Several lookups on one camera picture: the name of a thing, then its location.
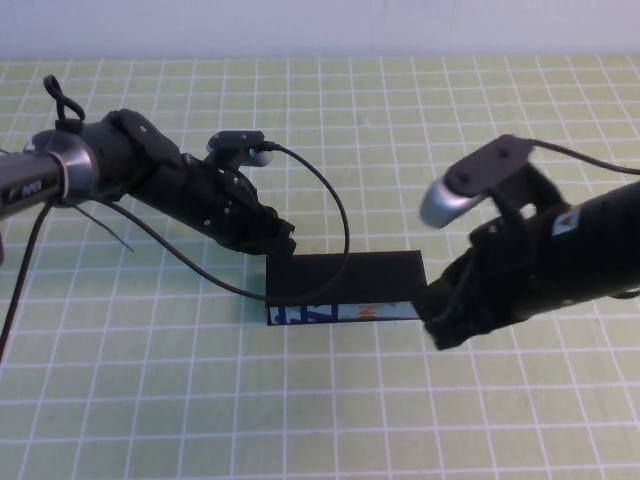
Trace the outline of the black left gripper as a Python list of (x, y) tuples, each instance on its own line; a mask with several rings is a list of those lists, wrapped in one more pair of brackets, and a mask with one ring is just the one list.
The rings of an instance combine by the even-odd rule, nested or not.
[(290, 258), (297, 246), (295, 226), (260, 203), (256, 188), (235, 165), (185, 155), (168, 215), (236, 252)]

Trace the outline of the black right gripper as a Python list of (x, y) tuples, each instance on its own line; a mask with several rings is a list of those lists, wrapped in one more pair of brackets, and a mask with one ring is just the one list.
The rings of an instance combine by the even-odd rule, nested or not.
[(416, 313), (437, 350), (548, 311), (540, 271), (547, 233), (545, 210), (496, 217), (472, 232), (460, 275), (443, 275), (445, 280), (426, 285), (415, 298)]

